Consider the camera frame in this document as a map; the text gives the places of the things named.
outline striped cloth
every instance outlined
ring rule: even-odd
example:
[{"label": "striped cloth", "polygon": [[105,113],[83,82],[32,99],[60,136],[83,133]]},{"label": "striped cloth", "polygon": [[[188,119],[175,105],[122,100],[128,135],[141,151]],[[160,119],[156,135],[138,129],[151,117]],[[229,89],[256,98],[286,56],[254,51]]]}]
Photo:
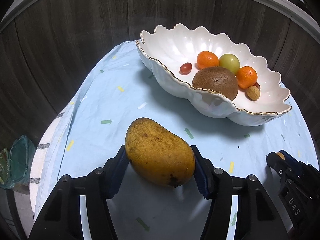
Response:
[{"label": "striped cloth", "polygon": [[39,183],[41,178],[41,173],[44,165],[44,158],[47,153],[47,150],[50,146],[50,142],[52,140],[54,131],[56,130],[61,117],[63,116],[65,108],[61,111],[60,114],[52,121],[50,126],[45,131],[44,135],[42,136],[39,145],[37,147],[35,156],[33,158],[31,172],[30,172],[30,201],[31,201],[31,208],[33,214],[36,208],[36,197],[39,189]]}]

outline dark wooden wall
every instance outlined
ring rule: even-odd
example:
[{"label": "dark wooden wall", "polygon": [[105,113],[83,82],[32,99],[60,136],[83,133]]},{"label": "dark wooden wall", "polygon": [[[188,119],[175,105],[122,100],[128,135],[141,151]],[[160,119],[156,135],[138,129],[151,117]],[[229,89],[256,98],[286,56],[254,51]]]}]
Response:
[{"label": "dark wooden wall", "polygon": [[0,147],[22,133],[37,144],[115,45],[177,23],[224,32],[264,56],[282,74],[320,146],[320,45],[270,7],[253,0],[39,0],[0,34],[0,100],[8,103],[0,106]]}]

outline cherry tomato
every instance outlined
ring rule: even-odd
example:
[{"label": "cherry tomato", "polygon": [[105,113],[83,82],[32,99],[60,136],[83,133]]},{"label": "cherry tomato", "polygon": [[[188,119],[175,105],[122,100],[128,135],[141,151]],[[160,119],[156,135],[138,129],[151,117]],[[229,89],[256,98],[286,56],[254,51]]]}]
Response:
[{"label": "cherry tomato", "polygon": [[181,65],[180,73],[182,75],[187,75],[191,72],[191,69],[192,69],[192,64],[187,62],[187,63]]},{"label": "cherry tomato", "polygon": [[254,86],[256,86],[256,87],[260,90],[260,85],[259,85],[258,82],[256,82],[256,83],[254,84]]}]

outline mandarin orange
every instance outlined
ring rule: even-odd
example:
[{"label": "mandarin orange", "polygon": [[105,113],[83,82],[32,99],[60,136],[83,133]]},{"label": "mandarin orange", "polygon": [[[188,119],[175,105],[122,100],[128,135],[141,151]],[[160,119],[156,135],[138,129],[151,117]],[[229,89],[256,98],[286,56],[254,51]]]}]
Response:
[{"label": "mandarin orange", "polygon": [[242,89],[247,89],[257,82],[258,75],[254,68],[245,66],[238,70],[236,78],[238,80],[238,86]]},{"label": "mandarin orange", "polygon": [[219,66],[219,59],[217,55],[210,51],[202,51],[197,57],[197,67],[198,69],[204,69],[206,67],[217,67]]}]

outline light blue tablecloth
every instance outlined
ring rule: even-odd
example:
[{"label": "light blue tablecloth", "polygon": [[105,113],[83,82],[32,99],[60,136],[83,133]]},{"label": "light blue tablecloth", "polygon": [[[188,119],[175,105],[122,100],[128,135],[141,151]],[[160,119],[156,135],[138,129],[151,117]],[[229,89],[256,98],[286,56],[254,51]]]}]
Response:
[{"label": "light blue tablecloth", "polygon": [[[148,117],[188,144],[197,145],[215,167],[238,177],[255,174],[289,228],[291,222],[277,196],[280,179],[267,167],[266,155],[284,149],[299,161],[316,168],[318,164],[300,110],[292,97],[288,102],[292,111],[258,127],[209,118],[188,100],[165,92],[141,62],[135,42],[124,42],[98,62],[67,106],[45,157],[35,216],[62,175],[85,176],[103,166],[124,144],[129,125],[139,117]],[[228,239],[234,235],[236,200],[234,197]],[[82,197],[87,240],[90,234],[84,203]],[[129,166],[119,193],[108,204],[119,240],[195,240],[201,236],[210,201],[199,194],[193,178],[176,189],[163,188],[143,180]]]}]

